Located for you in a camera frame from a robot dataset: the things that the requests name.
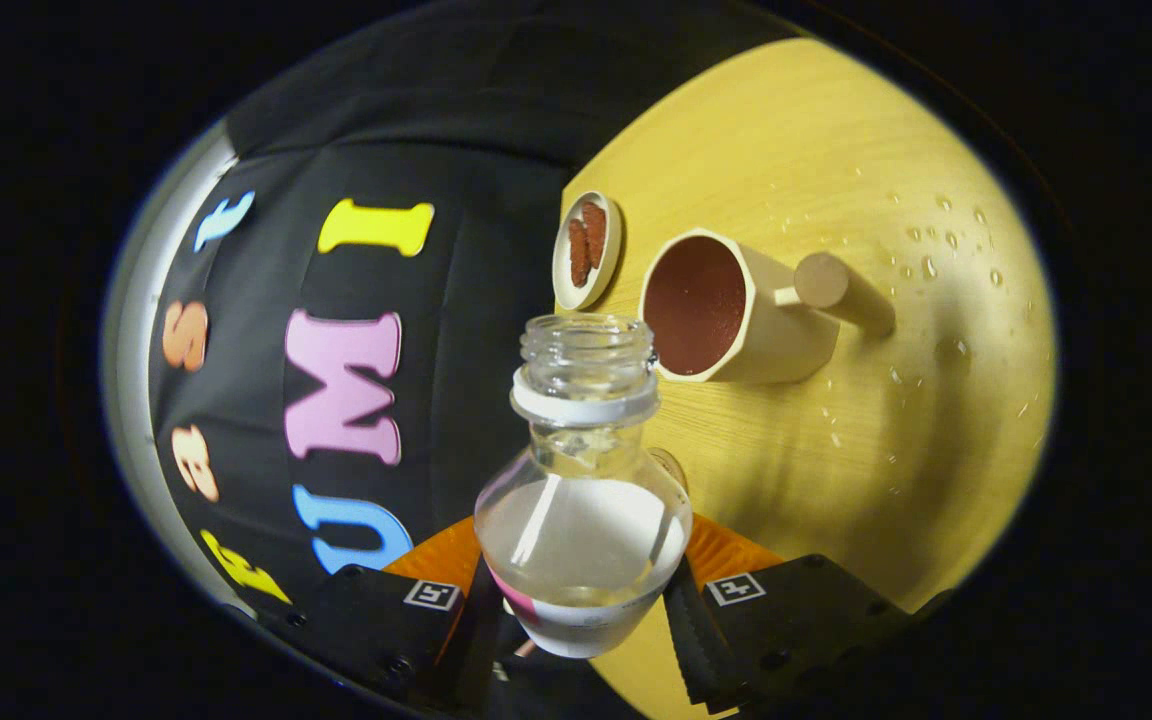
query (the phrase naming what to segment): light blue letter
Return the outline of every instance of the light blue letter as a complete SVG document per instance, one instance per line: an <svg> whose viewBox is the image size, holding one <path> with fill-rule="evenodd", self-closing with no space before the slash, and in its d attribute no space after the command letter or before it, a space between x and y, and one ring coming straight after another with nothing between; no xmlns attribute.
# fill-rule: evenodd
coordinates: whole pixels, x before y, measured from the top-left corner
<svg viewBox="0 0 1152 720"><path fill-rule="evenodd" d="M252 200L255 199L256 191L248 190L238 199L238 205L234 206L234 209L229 209L228 197L220 200L220 205L215 205L215 210L212 210L211 214L202 219L202 222L198 223L198 234L194 238L194 251L200 251L207 241L225 237L232 229L238 227L238 222L241 222L243 215L252 206Z"/></svg>
<svg viewBox="0 0 1152 720"><path fill-rule="evenodd" d="M376 502L342 497L316 497L305 486L291 486L291 502L296 505L296 511L308 529L319 529L321 523L342 523L366 525L380 535L380 550L333 547L321 538L314 538L314 555L328 573L335 574L347 564L382 570L412 547L412 538L408 536L403 524Z"/></svg>

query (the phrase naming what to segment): pink letter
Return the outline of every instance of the pink letter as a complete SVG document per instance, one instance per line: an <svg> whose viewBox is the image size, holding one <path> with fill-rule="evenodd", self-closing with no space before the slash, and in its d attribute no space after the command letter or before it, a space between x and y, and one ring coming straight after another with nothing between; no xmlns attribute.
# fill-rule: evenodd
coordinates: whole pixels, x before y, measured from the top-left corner
<svg viewBox="0 0 1152 720"><path fill-rule="evenodd" d="M402 444L394 419L384 416L365 427L348 423L393 404L393 392L351 367L371 367L382 378L393 376L402 336L394 313L376 320L320 320L305 310L291 313L287 359L324 384L287 409L285 432L291 455L303 458L314 448L325 448L364 452L387 465L397 464Z"/></svg>

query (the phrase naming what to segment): white bottle cap ring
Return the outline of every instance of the white bottle cap ring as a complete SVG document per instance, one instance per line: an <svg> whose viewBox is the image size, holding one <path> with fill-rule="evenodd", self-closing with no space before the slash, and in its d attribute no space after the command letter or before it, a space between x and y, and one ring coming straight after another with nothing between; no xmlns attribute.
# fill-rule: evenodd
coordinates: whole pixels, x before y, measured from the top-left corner
<svg viewBox="0 0 1152 720"><path fill-rule="evenodd" d="M634 395L616 400L568 400L536 392L522 377L522 367L513 373L509 400L522 414L538 420L550 420L564 427L594 427L594 425L636 424L654 415L660 406L655 373L647 373L643 387Z"/></svg>

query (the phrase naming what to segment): coffee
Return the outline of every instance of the coffee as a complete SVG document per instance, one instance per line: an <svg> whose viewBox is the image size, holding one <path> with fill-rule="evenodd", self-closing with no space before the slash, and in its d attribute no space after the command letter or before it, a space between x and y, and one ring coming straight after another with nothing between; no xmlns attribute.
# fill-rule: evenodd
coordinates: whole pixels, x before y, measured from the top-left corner
<svg viewBox="0 0 1152 720"><path fill-rule="evenodd" d="M721 361L745 319L745 275L732 250L704 236L672 247L644 290L643 319L669 372L694 376Z"/></svg>

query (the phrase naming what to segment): wooden table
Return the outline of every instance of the wooden table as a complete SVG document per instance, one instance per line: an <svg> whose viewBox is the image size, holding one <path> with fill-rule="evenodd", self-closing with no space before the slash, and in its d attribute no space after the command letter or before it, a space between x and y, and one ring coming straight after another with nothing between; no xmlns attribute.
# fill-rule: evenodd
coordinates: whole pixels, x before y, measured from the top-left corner
<svg viewBox="0 0 1152 720"><path fill-rule="evenodd" d="M637 314L643 274L696 225L795 265L828 250L896 308L844 325L808 381L664 382L645 442L695 509L793 559L820 552L905 611L982 560L1032 479L1056 342L1043 266L1002 187L931 111L819 41L723 61L637 118L563 191L620 204L620 268L589 311ZM692 707L660 602L594 668L649 717Z"/></svg>

